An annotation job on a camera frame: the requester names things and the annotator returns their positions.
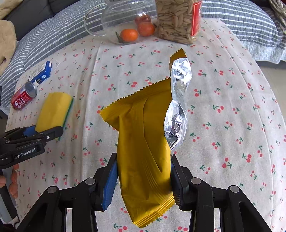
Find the dark grey sofa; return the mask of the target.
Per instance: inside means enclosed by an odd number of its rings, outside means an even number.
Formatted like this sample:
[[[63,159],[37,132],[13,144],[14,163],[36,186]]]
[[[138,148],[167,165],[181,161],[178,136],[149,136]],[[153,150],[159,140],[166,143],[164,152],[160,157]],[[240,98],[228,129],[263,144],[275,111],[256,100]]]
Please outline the dark grey sofa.
[[[40,23],[76,2],[77,0],[23,1],[4,19],[14,24],[16,38],[19,41]]]

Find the orange tangerine front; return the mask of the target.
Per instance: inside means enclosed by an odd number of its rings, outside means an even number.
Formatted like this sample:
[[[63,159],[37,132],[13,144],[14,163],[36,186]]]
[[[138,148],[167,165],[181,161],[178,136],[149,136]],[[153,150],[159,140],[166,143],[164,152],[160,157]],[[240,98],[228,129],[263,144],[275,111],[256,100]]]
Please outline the orange tangerine front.
[[[139,34],[135,29],[124,29],[121,31],[120,37],[123,42],[134,42],[139,37]]]

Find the orange tangerine right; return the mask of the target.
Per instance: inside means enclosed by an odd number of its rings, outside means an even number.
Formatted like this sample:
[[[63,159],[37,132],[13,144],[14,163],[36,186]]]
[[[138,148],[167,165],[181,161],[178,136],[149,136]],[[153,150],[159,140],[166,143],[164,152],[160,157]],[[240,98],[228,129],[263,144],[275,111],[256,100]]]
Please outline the orange tangerine right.
[[[137,31],[142,37],[149,37],[155,33],[155,26],[151,22],[141,22],[137,26]]]

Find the beige fleece blanket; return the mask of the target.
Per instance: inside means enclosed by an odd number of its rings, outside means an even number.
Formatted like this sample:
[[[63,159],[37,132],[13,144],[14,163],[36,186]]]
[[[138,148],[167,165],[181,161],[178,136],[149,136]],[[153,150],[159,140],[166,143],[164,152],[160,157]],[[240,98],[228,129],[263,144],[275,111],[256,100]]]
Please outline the beige fleece blanket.
[[[1,75],[8,67],[16,50],[16,44],[17,44],[14,24],[9,20],[5,20],[4,18],[22,2],[23,2],[22,0],[14,0],[14,1],[4,1],[3,3],[1,3],[1,21],[0,21]]]

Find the red milk drink can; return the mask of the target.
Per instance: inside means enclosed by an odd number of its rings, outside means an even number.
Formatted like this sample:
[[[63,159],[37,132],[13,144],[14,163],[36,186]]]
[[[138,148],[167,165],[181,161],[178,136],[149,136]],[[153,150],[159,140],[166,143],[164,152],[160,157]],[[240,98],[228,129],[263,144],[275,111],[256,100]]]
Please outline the red milk drink can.
[[[11,105],[15,110],[20,110],[31,102],[37,95],[36,86],[26,82],[12,97]]]

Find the yellow foil snack wrapper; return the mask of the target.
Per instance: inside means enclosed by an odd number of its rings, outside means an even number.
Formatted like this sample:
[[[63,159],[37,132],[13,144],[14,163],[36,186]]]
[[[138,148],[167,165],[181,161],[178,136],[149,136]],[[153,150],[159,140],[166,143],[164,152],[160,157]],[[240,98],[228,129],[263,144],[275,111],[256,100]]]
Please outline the yellow foil snack wrapper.
[[[183,49],[170,57],[170,77],[121,98],[101,111],[118,131],[117,168],[125,207],[139,228],[174,204],[171,156],[187,129],[185,94],[192,78]]]

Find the clear glass teapot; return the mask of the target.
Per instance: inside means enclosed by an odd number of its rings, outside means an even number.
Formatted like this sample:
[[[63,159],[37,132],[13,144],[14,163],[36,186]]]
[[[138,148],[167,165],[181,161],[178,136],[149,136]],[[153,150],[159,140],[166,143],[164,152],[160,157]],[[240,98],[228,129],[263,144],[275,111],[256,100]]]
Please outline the clear glass teapot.
[[[139,37],[134,42],[123,42],[120,33],[124,29],[135,29],[135,18],[147,14],[156,18],[154,1],[103,1],[91,8],[84,18],[86,31],[95,37],[104,37],[114,44],[126,45],[142,42],[147,37]]]

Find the yellow green sponge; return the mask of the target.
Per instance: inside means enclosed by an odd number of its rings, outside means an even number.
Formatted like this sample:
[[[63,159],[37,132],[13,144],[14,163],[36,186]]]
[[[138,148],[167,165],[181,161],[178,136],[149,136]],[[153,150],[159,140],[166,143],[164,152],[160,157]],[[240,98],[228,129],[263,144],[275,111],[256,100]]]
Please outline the yellow green sponge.
[[[42,106],[35,131],[43,132],[56,126],[63,127],[72,102],[73,97],[67,93],[50,93]]]

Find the grey striped quilt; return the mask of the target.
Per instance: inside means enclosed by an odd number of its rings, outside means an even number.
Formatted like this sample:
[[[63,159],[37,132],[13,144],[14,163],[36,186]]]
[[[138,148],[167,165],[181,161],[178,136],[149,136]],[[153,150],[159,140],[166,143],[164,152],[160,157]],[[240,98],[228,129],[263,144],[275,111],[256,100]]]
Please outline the grey striped quilt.
[[[26,70],[54,52],[87,36],[83,19],[96,6],[95,29],[101,30],[105,1],[36,1],[44,17],[20,38],[8,67],[1,75],[1,106],[9,108],[16,83]],[[202,17],[222,20],[256,61],[285,60],[285,31],[268,1],[204,1]]]

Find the jar of sunflower seeds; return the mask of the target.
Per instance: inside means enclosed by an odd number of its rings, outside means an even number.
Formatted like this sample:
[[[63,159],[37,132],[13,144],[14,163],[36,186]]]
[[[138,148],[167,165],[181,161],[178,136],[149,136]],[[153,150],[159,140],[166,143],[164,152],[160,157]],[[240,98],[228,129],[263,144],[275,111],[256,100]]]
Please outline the jar of sunflower seeds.
[[[200,31],[202,1],[155,1],[157,35],[180,44],[193,44]]]

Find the orange tangerine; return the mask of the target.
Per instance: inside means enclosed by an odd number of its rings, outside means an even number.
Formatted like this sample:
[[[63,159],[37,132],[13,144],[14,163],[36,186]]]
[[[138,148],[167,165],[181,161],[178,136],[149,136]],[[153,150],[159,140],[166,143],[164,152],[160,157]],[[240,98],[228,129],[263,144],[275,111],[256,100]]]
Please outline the orange tangerine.
[[[124,29],[121,31],[120,37],[123,42],[134,42],[139,37],[139,34],[135,29]]]
[[[151,22],[150,16],[147,14],[141,14],[141,15],[136,16],[135,23],[138,25],[142,22]]]
[[[137,26],[137,31],[142,37],[149,37],[155,33],[155,26],[151,22],[141,22]]]

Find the small blue white box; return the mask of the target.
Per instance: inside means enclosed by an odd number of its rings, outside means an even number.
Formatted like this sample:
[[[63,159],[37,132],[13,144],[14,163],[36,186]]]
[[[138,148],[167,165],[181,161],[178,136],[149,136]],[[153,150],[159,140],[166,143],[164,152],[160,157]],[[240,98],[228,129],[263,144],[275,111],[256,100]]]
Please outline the small blue white box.
[[[52,62],[45,61],[43,64],[38,66],[35,70],[29,75],[29,82],[32,82],[35,86],[40,85],[51,75]]]

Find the orange tangerine back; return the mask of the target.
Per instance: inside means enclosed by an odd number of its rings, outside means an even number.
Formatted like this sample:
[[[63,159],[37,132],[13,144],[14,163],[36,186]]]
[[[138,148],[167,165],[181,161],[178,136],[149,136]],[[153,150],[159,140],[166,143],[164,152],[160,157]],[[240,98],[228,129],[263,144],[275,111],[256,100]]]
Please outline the orange tangerine back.
[[[136,16],[135,23],[138,25],[142,22],[151,22],[150,16],[147,14],[141,14],[141,15]]]

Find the cherry print tablecloth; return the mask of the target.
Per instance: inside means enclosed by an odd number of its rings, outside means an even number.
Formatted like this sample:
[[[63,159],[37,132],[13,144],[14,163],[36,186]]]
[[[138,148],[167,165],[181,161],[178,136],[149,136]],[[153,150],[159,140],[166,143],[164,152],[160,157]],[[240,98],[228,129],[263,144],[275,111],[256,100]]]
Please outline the cherry print tablecloth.
[[[285,122],[221,21],[195,44],[87,36],[7,128],[61,135],[19,161],[18,231],[285,231]]]

